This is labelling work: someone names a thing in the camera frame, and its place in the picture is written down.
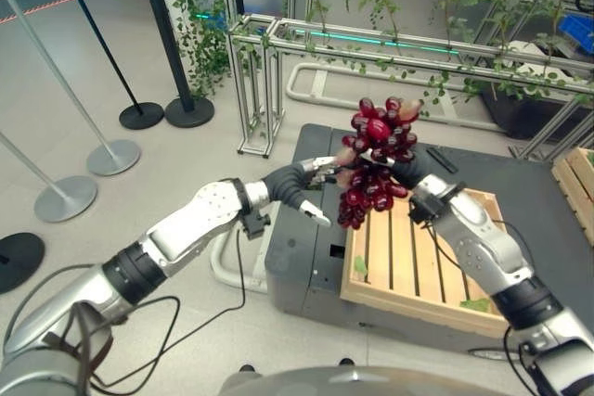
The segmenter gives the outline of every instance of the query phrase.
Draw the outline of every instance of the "cable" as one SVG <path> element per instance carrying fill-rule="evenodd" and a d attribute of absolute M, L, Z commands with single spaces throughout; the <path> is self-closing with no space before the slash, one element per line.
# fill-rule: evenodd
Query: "cable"
<path fill-rule="evenodd" d="M 80 366 L 78 370 L 78 378 L 76 381 L 77 396 L 86 395 L 86 380 L 91 370 L 91 339 L 89 337 L 89 328 L 84 320 L 82 304 L 76 302 L 72 305 L 71 313 L 76 315 L 76 320 L 81 328 L 81 336 L 83 337 L 83 353 L 80 358 Z"/>
<path fill-rule="evenodd" d="M 141 391 L 144 386 L 147 384 L 147 382 L 149 382 L 149 379 L 152 377 L 153 372 L 155 371 L 155 368 L 157 367 L 157 364 L 159 363 L 159 359 L 161 358 L 162 352 L 165 348 L 165 346 L 167 345 L 167 341 L 169 340 L 169 337 L 171 337 L 171 333 L 174 330 L 174 326 L 175 323 L 177 321 L 177 316 L 179 315 L 179 310 L 181 307 L 181 301 L 179 300 L 179 298 L 177 298 L 176 296 L 165 296 L 165 297 L 159 297 L 157 299 L 153 299 L 153 300 L 149 300 L 146 302 L 143 302 L 139 305 L 137 305 L 135 308 L 132 309 L 132 311 L 128 312 L 128 313 L 133 313 L 137 310 L 139 310 L 140 308 L 145 308 L 149 305 L 155 304 L 155 303 L 159 303 L 160 301 L 165 301 L 165 300 L 173 300 L 175 302 L 175 311 L 174 311 L 174 316 L 172 317 L 172 321 L 169 324 L 169 328 L 167 329 L 167 333 L 165 334 L 165 337 L 163 339 L 163 342 L 161 343 L 161 346 L 159 348 L 159 352 L 157 353 L 157 360 L 152 363 L 152 367 L 150 368 L 150 370 L 148 371 L 147 375 L 143 378 L 142 382 L 140 382 L 140 384 L 138 384 L 138 386 L 134 389 L 134 390 L 130 390 L 130 391 L 126 391 L 126 392 L 113 392 L 113 391 L 107 391 L 102 389 L 101 387 L 108 387 L 107 384 L 105 384 L 105 382 L 103 382 L 103 380 L 101 379 L 101 377 L 99 377 L 97 374 L 93 374 L 92 376 L 95 378 L 95 380 L 98 382 L 98 384 L 101 386 L 99 387 L 99 385 L 95 384 L 94 382 L 91 382 L 91 387 L 93 388 L 93 390 L 96 390 L 100 393 L 103 394 L 107 394 L 109 396 L 129 396 L 135 393 L 138 393 L 139 391 Z M 96 327 L 93 331 L 91 331 L 91 333 L 89 334 L 89 338 L 91 336 L 93 336 L 93 334 L 95 334 L 99 329 L 102 329 L 106 326 L 111 325 L 112 321 L 106 321 L 103 324 L 101 324 L 100 326 Z M 79 348 L 80 344 L 77 345 L 75 347 L 75 351 Z"/>
<path fill-rule="evenodd" d="M 39 284 L 37 284 L 35 287 L 33 287 L 33 289 L 29 292 L 29 294 L 27 294 L 25 296 L 25 298 L 22 300 L 22 302 L 19 303 L 19 306 L 17 307 L 15 312 L 12 314 L 12 317 L 10 318 L 10 322 L 8 322 L 8 327 L 6 328 L 6 332 L 4 334 L 3 345 L 6 346 L 8 339 L 10 339 L 12 330 L 14 329 L 15 324 L 17 323 L 17 319 L 19 318 L 20 313 L 22 312 L 23 308 L 29 302 L 29 300 L 31 300 L 31 298 L 37 293 L 37 291 L 39 291 L 39 289 L 41 289 L 47 282 L 52 280 L 57 275 L 66 273 L 68 271 L 72 271 L 74 269 L 88 269 L 93 266 L 95 266 L 93 263 L 73 264 L 71 266 L 66 266 L 65 268 L 61 268 L 61 269 L 58 269 L 57 271 L 54 271 L 52 274 L 48 275 L 41 282 L 39 282 Z"/>
<path fill-rule="evenodd" d="M 222 315 L 224 315 L 226 313 L 233 312 L 233 311 L 238 311 L 238 310 L 240 310 L 241 308 L 243 308 L 245 306 L 245 301 L 246 301 L 245 294 L 246 294 L 246 292 L 245 292 L 245 280 L 244 280 L 244 274 L 243 274 L 243 263 L 242 263 L 242 260 L 241 260 L 241 251 L 240 251 L 240 248 L 239 248 L 239 230 L 236 233 L 235 244 L 236 244 L 236 251 L 237 251 L 237 254 L 238 254 L 239 275 L 240 275 L 240 278 L 241 278 L 241 302 L 240 302 L 240 304 L 238 304 L 237 306 L 234 306 L 234 307 L 226 308 L 223 311 L 221 311 L 220 313 L 217 313 L 216 315 L 214 315 L 213 317 L 211 317 L 210 319 L 208 319 L 203 324 L 200 324 L 196 328 L 194 328 L 191 331 L 189 331 L 188 333 L 186 333 L 184 336 L 182 336 L 180 339 L 176 340 L 174 343 L 172 343 L 171 345 L 169 345 L 167 348 L 162 349 L 153 359 L 151 359 L 150 361 L 146 362 L 143 365 L 140 365 L 138 368 L 136 368 L 135 370 L 131 371 L 127 375 L 125 375 L 123 377 L 120 377 L 120 378 L 114 380 L 113 382 L 110 382 L 109 384 L 105 384 L 104 382 L 101 381 L 102 382 L 101 385 L 104 388 L 109 388 L 109 387 L 113 387 L 115 385 L 118 385 L 118 384 L 124 382 L 129 377 L 132 377 L 133 375 L 135 375 L 135 374 L 139 373 L 140 371 L 144 370 L 145 368 L 147 368 L 150 365 L 153 365 L 152 368 L 151 368 L 151 372 L 152 372 L 152 370 L 154 370 L 154 367 L 156 366 L 157 362 L 162 358 L 162 356 L 164 354 L 166 354 L 167 352 L 169 352 L 171 349 L 173 349 L 174 347 L 176 347 L 177 345 L 179 345 L 181 342 L 183 342 L 187 338 L 193 336 L 198 331 L 200 331 L 201 329 L 203 329 L 204 327 L 206 327 L 207 325 L 209 325 L 210 323 L 212 323 L 214 320 L 218 319 Z M 136 308 L 131 309 L 128 313 L 133 313 L 136 309 L 140 308 L 141 306 L 142 305 L 138 305 Z M 112 323 L 112 322 L 113 321 L 106 321 L 105 323 L 101 324 L 101 326 L 99 326 L 98 328 L 94 329 L 91 334 L 93 334 L 94 332 L 98 331 L 101 327 L 107 326 L 109 323 Z M 129 395 L 133 394 L 132 392 L 127 392 L 127 393 L 111 392 L 111 391 L 107 391 L 107 390 L 104 390 L 104 389 L 96 386 L 96 384 L 94 384 L 94 383 L 92 383 L 91 385 L 92 385 L 92 387 L 93 387 L 94 390 L 100 391 L 101 393 L 107 394 L 109 396 L 123 396 L 123 395 L 129 396 Z"/>
<path fill-rule="evenodd" d="M 506 226 L 509 226 L 511 229 L 513 229 L 513 232 L 515 232 L 518 235 L 518 238 L 522 241 L 524 247 L 526 248 L 526 252 L 528 253 L 528 257 L 530 258 L 531 266 L 536 271 L 535 258 L 532 255 L 532 251 L 530 250 L 528 243 L 526 243 L 526 239 L 523 237 L 522 233 L 518 230 L 518 228 L 510 222 L 506 222 L 504 220 L 493 220 L 493 223 L 505 224 Z"/>
<path fill-rule="evenodd" d="M 433 226 L 425 226 L 425 229 L 427 229 L 427 232 L 429 232 L 429 235 L 433 239 L 433 243 L 435 243 L 435 247 L 437 248 L 437 250 L 439 250 L 442 253 L 442 255 L 449 260 L 450 263 L 452 263 L 454 266 L 456 266 L 461 271 L 462 268 L 460 268 L 460 265 L 457 264 L 449 255 L 447 255 L 441 246 L 439 246 L 439 242 L 437 241 L 437 233 L 431 232 L 432 229 L 433 229 L 433 231 L 435 231 L 435 228 Z"/>
<path fill-rule="evenodd" d="M 505 334 L 503 335 L 503 351 L 505 352 L 505 357 L 508 359 L 508 363 L 510 364 L 511 370 L 513 371 L 513 373 L 516 375 L 516 377 L 518 379 L 520 379 L 520 382 L 522 382 L 522 384 L 526 387 L 526 389 L 528 390 L 528 392 L 530 394 L 532 394 L 533 396 L 538 396 L 536 393 L 534 393 L 534 391 L 528 386 L 528 384 L 526 383 L 526 381 L 523 379 L 522 375 L 520 375 L 520 372 L 518 371 L 518 369 L 516 368 L 516 365 L 514 365 L 513 361 L 511 360 L 511 356 L 510 356 L 510 346 L 508 345 L 508 340 L 510 338 L 510 333 L 511 333 L 511 326 L 508 326 L 508 329 L 505 330 Z"/>

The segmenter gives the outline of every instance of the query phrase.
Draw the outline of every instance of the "wooden crate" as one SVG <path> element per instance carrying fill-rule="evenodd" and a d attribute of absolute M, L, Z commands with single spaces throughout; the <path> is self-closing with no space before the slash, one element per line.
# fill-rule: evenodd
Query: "wooden crate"
<path fill-rule="evenodd" d="M 492 219 L 501 220 L 493 194 L 467 192 L 486 207 Z M 428 231 L 414 224 L 408 213 L 408 200 L 398 199 L 390 212 L 373 211 L 358 231 L 349 230 L 341 298 L 500 339 L 508 324 L 493 302 L 488 313 L 460 307 L 464 300 L 488 296 L 437 250 Z M 449 245 L 441 237 L 438 242 L 455 260 Z M 367 276 L 355 271 L 357 256 L 366 261 Z"/>
<path fill-rule="evenodd" d="M 586 238 L 594 246 L 594 166 L 588 159 L 592 150 L 577 147 L 555 162 L 552 173 L 559 182 Z"/>

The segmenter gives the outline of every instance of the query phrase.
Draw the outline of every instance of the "gray floor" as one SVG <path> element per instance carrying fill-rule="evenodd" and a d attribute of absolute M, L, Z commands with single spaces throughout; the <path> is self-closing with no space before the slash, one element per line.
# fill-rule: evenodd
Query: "gray floor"
<path fill-rule="evenodd" d="M 174 82 L 163 54 L 147 0 L 87 0 L 141 100 L 163 105 L 174 97 Z M 0 327 L 41 277 L 66 264 L 104 262 L 160 218 L 184 205 L 203 184 L 237 175 L 261 177 L 287 163 L 297 135 L 307 122 L 345 127 L 351 111 L 288 101 L 287 114 L 270 160 L 239 156 L 239 121 L 230 81 L 213 98 L 216 115 L 209 124 L 181 130 L 162 122 L 129 132 L 118 121 L 127 98 L 110 70 L 79 8 L 69 2 L 30 16 L 35 29 L 71 86 L 110 139 L 129 138 L 143 150 L 130 171 L 97 178 L 97 201 L 83 215 L 63 224 L 43 224 L 33 203 L 43 188 L 34 176 L 0 147 L 0 235 L 32 231 L 46 243 L 46 257 L 34 278 L 0 296 Z M 16 21 L 0 26 L 0 129 L 53 178 L 85 174 L 85 159 L 97 140 L 34 51 Z M 422 141 L 507 154 L 511 141 L 500 134 L 419 122 Z M 64 284 L 44 288 L 33 305 Z M 239 292 L 213 279 L 206 256 L 197 259 L 157 295 L 176 294 L 183 309 L 174 339 L 211 314 L 239 300 Z M 151 357 L 158 349 L 168 309 L 151 308 L 114 330 L 116 343 L 99 369 L 104 379 Z M 165 357 L 144 395 L 213 395 L 225 377 L 244 363 L 264 374 L 335 364 L 350 356 L 359 364 L 432 370 L 510 394 L 523 394 L 509 367 L 449 352 L 435 351 L 326 326 L 279 313 L 267 296 L 250 293 L 246 308 L 207 327 Z"/>

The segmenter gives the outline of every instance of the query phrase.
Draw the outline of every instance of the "green leaf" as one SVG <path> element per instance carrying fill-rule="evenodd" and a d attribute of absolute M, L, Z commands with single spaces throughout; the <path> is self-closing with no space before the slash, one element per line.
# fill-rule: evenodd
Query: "green leaf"
<path fill-rule="evenodd" d="M 480 311 L 482 313 L 487 313 L 489 311 L 489 299 L 478 299 L 478 300 L 463 300 L 460 302 L 460 306 L 462 308 L 466 308 L 468 310 L 475 310 Z"/>
<path fill-rule="evenodd" d="M 362 275 L 368 274 L 368 266 L 365 264 L 365 260 L 360 255 L 355 257 L 355 272 Z"/>

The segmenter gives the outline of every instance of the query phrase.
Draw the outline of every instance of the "silver stanchion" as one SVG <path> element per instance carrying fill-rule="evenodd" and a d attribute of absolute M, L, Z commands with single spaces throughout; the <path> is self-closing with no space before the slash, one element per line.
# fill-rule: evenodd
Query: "silver stanchion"
<path fill-rule="evenodd" d="M 127 169 L 131 168 L 136 164 L 138 159 L 140 158 L 140 147 L 138 147 L 132 141 L 127 140 L 118 140 L 112 141 L 108 143 L 105 139 L 103 134 L 99 131 L 89 114 L 81 104 L 81 101 L 78 100 L 76 94 L 72 91 L 71 87 L 69 86 L 68 82 L 59 71 L 58 66 L 54 62 L 47 50 L 45 49 L 44 45 L 42 44 L 41 40 L 35 33 L 34 29 L 32 28 L 29 21 L 25 18 L 25 15 L 22 13 L 22 10 L 17 4 L 16 0 L 7 0 L 8 4 L 15 12 L 17 17 L 19 18 L 20 24 L 25 29 L 25 32 L 29 34 L 29 37 L 33 41 L 37 51 L 41 54 L 44 58 L 45 63 L 52 70 L 54 76 L 62 86 L 62 88 L 66 91 L 68 96 L 70 97 L 74 106 L 78 109 L 78 111 L 83 115 L 84 120 L 89 124 L 91 130 L 97 136 L 97 139 L 101 143 L 101 146 L 96 148 L 91 152 L 88 159 L 86 160 L 86 167 L 92 173 L 96 173 L 97 175 L 115 175 L 116 173 L 120 173 L 126 171 Z"/>
<path fill-rule="evenodd" d="M 47 184 L 47 188 L 35 201 L 35 215 L 40 220 L 48 223 L 63 222 L 84 211 L 95 200 L 97 185 L 88 176 L 69 176 L 53 182 L 2 132 L 0 132 L 0 143 Z"/>

